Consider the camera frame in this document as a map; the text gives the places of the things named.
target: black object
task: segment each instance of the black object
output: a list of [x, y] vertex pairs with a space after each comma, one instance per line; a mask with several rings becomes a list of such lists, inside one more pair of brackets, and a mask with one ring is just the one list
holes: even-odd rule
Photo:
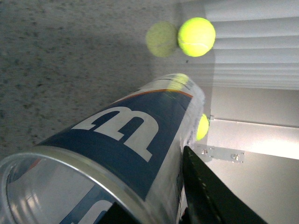
[[184, 147], [183, 176], [191, 224], [267, 224]]
[[114, 202], [97, 224], [140, 224], [118, 203]]

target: wilson logo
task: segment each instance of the wilson logo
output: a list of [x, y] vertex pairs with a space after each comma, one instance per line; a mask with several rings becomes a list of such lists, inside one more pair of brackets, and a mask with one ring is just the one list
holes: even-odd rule
[[157, 134], [159, 125], [152, 116], [145, 112], [132, 111], [124, 106], [112, 107], [87, 118], [86, 120], [75, 125], [72, 129], [90, 130], [96, 126], [93, 124], [93, 122], [112, 112], [118, 112], [118, 114], [93, 131], [119, 141], [124, 136], [124, 134], [120, 133], [119, 130], [121, 130], [133, 118], [141, 118], [143, 120], [142, 124], [124, 142], [124, 145], [131, 148], [146, 162], [148, 162], [152, 157], [152, 154], [147, 150], [147, 148]]

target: orange stripe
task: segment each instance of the orange stripe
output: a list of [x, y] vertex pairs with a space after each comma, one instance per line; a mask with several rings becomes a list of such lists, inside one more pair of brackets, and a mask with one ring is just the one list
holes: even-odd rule
[[140, 95], [143, 95], [143, 94], [148, 94], [148, 93], [151, 93], [151, 92], [166, 92], [166, 91], [169, 91], [169, 92], [179, 92], [179, 93], [181, 93], [181, 94], [183, 94], [183, 95], [185, 95], [185, 96], [188, 96], [188, 97], [190, 97], [190, 98], [193, 98], [192, 95], [190, 95], [190, 94], [188, 94], [188, 93], [185, 93], [185, 92], [183, 92], [183, 91], [179, 91], [179, 90], [169, 90], [169, 89], [162, 89], [162, 90], [151, 90], [151, 91], [147, 91], [147, 92], [137, 93], [137, 94], [135, 94], [135, 95], [126, 97], [126, 98], [124, 98], [124, 99], [129, 99], [129, 98], [131, 98], [131, 97], [136, 97], [136, 96], [140, 96]]

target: tennis ball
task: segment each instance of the tennis ball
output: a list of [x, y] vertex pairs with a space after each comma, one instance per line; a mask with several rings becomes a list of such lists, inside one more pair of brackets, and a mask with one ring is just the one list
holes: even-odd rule
[[167, 21], [155, 23], [146, 34], [149, 51], [157, 57], [168, 57], [178, 47], [178, 30]]
[[216, 31], [209, 20], [195, 17], [187, 20], [178, 31], [178, 45], [192, 57], [207, 53], [214, 45]]
[[209, 130], [209, 120], [207, 119], [205, 114], [202, 114], [201, 119], [199, 121], [198, 129], [197, 129], [197, 135], [196, 140], [199, 141], [203, 139]]

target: can opening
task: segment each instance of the can opening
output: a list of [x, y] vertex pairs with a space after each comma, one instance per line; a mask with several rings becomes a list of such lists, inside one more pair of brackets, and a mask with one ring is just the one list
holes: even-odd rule
[[39, 156], [7, 157], [0, 180], [0, 223], [93, 224], [115, 201], [75, 169]]

